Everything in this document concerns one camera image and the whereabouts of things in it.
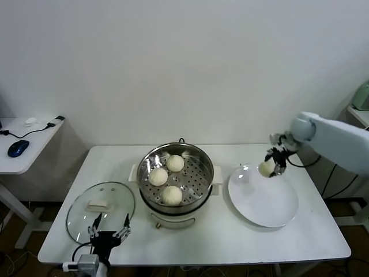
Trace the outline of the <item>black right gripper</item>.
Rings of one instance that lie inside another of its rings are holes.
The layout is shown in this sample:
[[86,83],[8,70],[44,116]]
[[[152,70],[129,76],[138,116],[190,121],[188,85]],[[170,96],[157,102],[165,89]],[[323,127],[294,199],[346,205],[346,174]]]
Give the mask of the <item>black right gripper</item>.
[[265,162],[268,162],[271,158],[273,158],[276,165],[270,176],[275,177],[282,175],[287,166],[288,151],[285,149],[269,149],[265,156]]

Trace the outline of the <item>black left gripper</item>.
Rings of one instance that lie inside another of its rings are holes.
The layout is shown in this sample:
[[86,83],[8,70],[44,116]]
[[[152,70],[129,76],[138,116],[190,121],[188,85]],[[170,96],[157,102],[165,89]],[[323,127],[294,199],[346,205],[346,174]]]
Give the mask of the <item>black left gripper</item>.
[[130,217],[126,215],[123,224],[123,229],[120,231],[98,231],[99,224],[103,214],[100,213],[93,221],[92,225],[88,227],[88,234],[90,236],[90,243],[93,246],[93,254],[98,256],[109,256],[112,249],[121,244],[121,238],[127,238],[131,232]]

